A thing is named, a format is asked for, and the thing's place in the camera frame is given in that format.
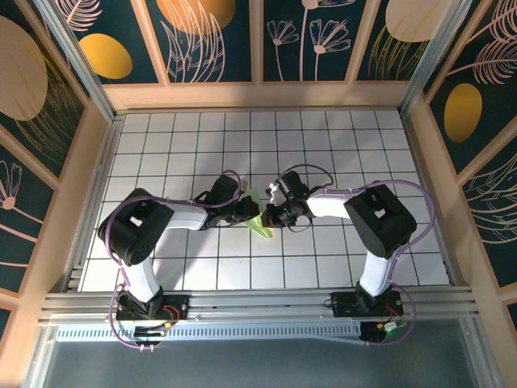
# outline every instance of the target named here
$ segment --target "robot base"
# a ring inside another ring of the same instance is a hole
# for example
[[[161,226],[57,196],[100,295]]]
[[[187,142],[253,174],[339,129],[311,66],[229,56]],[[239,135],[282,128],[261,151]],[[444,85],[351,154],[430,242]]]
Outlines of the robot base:
[[[190,297],[188,295],[163,295],[160,301],[163,307],[173,306],[179,311],[181,316],[179,320],[187,319],[188,303]],[[117,321],[144,321],[144,320],[170,320],[170,314],[162,309],[159,309],[156,314],[152,316],[143,316],[138,314],[138,310],[133,307],[134,300],[128,294],[121,294],[119,297],[119,308],[116,311]]]
[[[332,293],[330,297],[332,301],[332,312],[335,318],[389,317],[391,313],[385,308],[386,303],[395,310],[397,314],[404,314],[401,295],[397,291],[389,290],[385,292],[383,301],[369,309],[365,309],[358,303],[356,291]]]

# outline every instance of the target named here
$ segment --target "yellow circle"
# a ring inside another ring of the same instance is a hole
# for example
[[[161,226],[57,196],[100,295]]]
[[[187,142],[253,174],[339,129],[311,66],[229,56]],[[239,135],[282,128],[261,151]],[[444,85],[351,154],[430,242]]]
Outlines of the yellow circle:
[[[47,98],[47,68],[36,42],[18,24],[0,16],[0,112],[31,120]]]
[[[483,100],[481,93],[469,83],[456,86],[445,104],[445,133],[449,138],[461,143],[474,132],[481,117]]]
[[[82,38],[79,45],[98,75],[119,79],[131,73],[131,57],[118,40],[104,34],[91,34]]]
[[[431,39],[447,11],[450,0],[389,0],[386,28],[403,42]]]
[[[196,35],[211,31],[202,17],[202,11],[206,13],[208,22],[212,14],[221,30],[232,21],[235,14],[235,0],[157,0],[157,3],[170,24],[180,31]]]

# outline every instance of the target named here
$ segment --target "metal frame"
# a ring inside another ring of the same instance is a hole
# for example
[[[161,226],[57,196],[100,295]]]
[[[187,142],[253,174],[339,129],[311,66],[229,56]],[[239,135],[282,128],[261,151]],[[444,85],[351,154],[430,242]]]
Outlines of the metal frame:
[[[108,122],[115,119],[115,109],[101,85],[99,78],[91,69],[90,62],[79,48],[78,40],[68,28],[61,12],[57,8],[56,2],[49,0],[33,0],[34,4],[43,16],[48,28],[56,38],[66,54],[70,64],[77,72],[85,88],[90,93],[92,99],[97,103]]]
[[[118,135],[122,129],[123,122],[124,117],[117,116],[116,119],[107,126],[97,161],[97,168],[92,177],[90,189],[86,196],[86,203],[84,204],[81,217],[79,218],[79,225],[81,225],[81,227],[74,237],[64,276],[54,286],[56,290],[66,292],[74,268],[78,265],[82,265],[87,256],[91,235],[97,220],[96,215],[99,212],[104,187],[115,156]]]
[[[442,22],[436,30],[435,37],[431,39],[431,42],[426,47],[426,51],[422,58],[420,58],[420,62],[411,77],[406,93],[402,97],[401,117],[406,118],[408,116],[414,102],[422,93],[435,67],[439,64],[452,39],[454,39],[457,28],[467,15],[471,3],[472,0],[455,0],[449,5]]]
[[[469,287],[408,287],[415,301],[418,319],[476,318],[476,303]],[[274,291],[165,292],[189,295],[190,308],[182,324],[247,324],[376,321],[384,317],[334,318],[323,306],[336,291],[354,289],[296,289]],[[402,294],[402,305],[409,300]],[[103,323],[111,293],[50,293],[45,299],[39,325],[84,325]]]
[[[335,291],[353,289],[294,289],[269,291],[169,292],[190,296],[187,319],[174,325],[164,341],[319,339],[363,344],[359,325],[384,317],[334,318],[323,302]],[[486,346],[476,302],[469,287],[408,287],[417,319],[459,319],[473,376],[480,387],[503,386]],[[409,299],[401,295],[409,310]],[[42,386],[56,342],[116,341],[107,324],[110,293],[50,293],[38,324],[41,333],[25,386]],[[136,325],[118,325],[119,335],[131,338]],[[146,321],[146,325],[158,321]]]
[[[422,155],[422,151],[420,150],[420,147],[418,146],[418,141],[415,138],[414,131],[408,130],[409,128],[412,128],[412,125],[408,122],[408,120],[405,117],[401,118],[402,120],[402,126],[404,127],[404,132],[407,137],[407,141],[410,144],[410,151],[413,155],[414,164],[416,166],[417,170],[417,176],[420,179],[420,182],[422,182],[422,186],[431,193],[431,195],[434,196],[434,188],[431,184],[431,177],[429,176],[428,171],[423,167],[425,165],[424,158]],[[439,248],[441,250],[442,259],[445,263],[445,267],[447,269],[449,279],[452,283],[452,285],[467,285],[463,277],[461,276],[461,271],[456,264],[455,261],[451,260],[451,253],[447,247],[447,244],[445,243],[445,239],[443,238],[442,233],[442,224],[443,220],[439,216],[439,212],[436,214],[436,222],[435,227],[433,228],[436,238],[438,240]]]

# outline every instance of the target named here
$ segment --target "white grid floor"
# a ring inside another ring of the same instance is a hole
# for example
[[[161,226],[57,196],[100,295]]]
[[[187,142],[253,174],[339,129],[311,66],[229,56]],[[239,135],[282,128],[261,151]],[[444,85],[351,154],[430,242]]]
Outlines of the white grid floor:
[[[298,163],[327,169],[338,188],[390,178],[418,182],[396,110],[131,114],[96,226],[135,187],[188,199],[209,190],[224,169],[239,173],[266,202],[268,184]],[[310,187],[328,179],[311,169],[298,172]],[[394,190],[419,233],[429,220],[423,197],[412,188]],[[300,233],[273,230],[269,241],[246,227],[172,230],[153,253],[153,267],[165,290],[344,287],[360,278],[365,252],[348,220],[321,217]],[[449,283],[434,233],[401,258],[393,279]],[[79,291],[109,291],[116,282],[117,268],[94,236]]]

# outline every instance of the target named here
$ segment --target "aluminum rail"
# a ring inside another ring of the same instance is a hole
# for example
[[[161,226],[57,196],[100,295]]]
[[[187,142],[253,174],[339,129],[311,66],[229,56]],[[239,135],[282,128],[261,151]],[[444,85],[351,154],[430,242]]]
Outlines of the aluminum rail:
[[[166,295],[190,295],[185,323],[307,323],[337,319],[375,321],[371,318],[334,318],[323,302],[330,293],[353,289],[298,289],[272,291],[170,292]],[[478,311],[469,287],[408,287],[414,299],[418,319],[476,318]],[[41,326],[84,325],[104,323],[108,314],[110,293],[50,293],[45,300]],[[410,310],[402,294],[405,311]]]

